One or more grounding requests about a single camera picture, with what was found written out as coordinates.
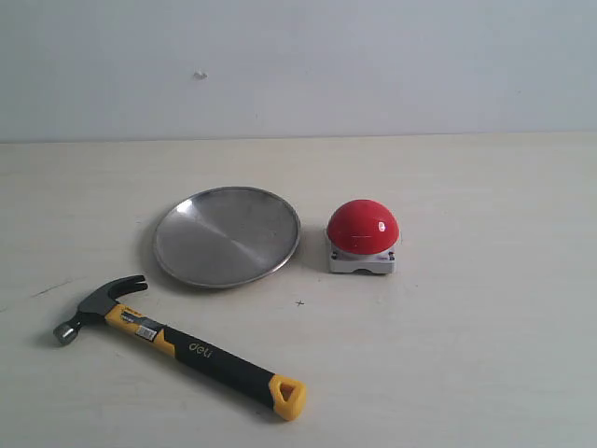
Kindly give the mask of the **round stainless steel plate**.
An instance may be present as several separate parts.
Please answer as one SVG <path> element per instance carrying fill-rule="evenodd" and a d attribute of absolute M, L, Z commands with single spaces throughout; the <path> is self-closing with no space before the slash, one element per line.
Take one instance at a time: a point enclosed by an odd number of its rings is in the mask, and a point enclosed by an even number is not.
<path fill-rule="evenodd" d="M 160 268 L 192 287 L 226 289 L 282 268 L 299 246 L 301 223 L 284 198 L 254 187 L 195 193 L 157 224 L 152 249 Z"/>

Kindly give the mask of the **yellow black claw hammer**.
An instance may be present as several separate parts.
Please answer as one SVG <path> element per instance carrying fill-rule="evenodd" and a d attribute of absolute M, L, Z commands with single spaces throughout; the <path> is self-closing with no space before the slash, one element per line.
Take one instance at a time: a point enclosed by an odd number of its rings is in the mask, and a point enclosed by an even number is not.
<path fill-rule="evenodd" d="M 148 289 L 142 275 L 111 281 L 88 295 L 74 316 L 53 331 L 62 345 L 71 343 L 89 325 L 106 324 L 149 344 L 181 364 L 272 409 L 285 421 L 304 409 L 307 388 L 300 381 L 267 371 L 215 345 L 155 321 L 119 299 Z"/>

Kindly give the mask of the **red dome push button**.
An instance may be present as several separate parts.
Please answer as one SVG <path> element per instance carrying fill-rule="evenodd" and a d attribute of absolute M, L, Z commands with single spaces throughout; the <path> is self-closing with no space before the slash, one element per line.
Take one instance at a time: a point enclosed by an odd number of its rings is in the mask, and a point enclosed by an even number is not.
<path fill-rule="evenodd" d="M 326 226 L 328 266 L 332 273 L 396 271 L 400 228 L 382 203 L 359 199 L 341 205 Z"/>

